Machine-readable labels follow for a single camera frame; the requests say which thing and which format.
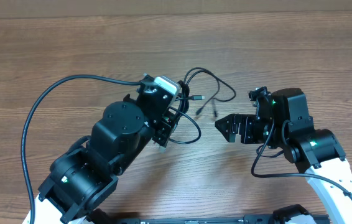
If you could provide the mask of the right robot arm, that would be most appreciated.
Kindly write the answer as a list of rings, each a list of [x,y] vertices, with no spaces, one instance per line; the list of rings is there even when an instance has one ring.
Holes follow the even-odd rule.
[[[243,144],[257,144],[251,174],[257,178],[303,177],[318,195],[333,223],[352,223],[352,171],[346,152],[328,129],[315,129],[307,99],[299,88],[249,92],[255,114],[229,114],[215,123],[228,142],[241,136]],[[295,174],[258,174],[255,167],[265,148],[280,148],[297,168]]]

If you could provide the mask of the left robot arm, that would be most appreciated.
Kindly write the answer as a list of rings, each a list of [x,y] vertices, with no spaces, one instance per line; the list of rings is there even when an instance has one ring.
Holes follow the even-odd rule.
[[[34,195],[26,160],[26,140],[32,117],[43,99],[67,81],[92,79],[137,86],[138,96],[111,103],[91,134],[75,141],[55,159],[50,174]],[[166,148],[182,112],[173,107],[189,95],[188,85],[166,76],[146,75],[128,82],[97,75],[71,75],[51,84],[35,101],[21,137],[21,164],[30,202],[27,223],[70,223],[82,220],[116,189],[123,175],[150,141]]]

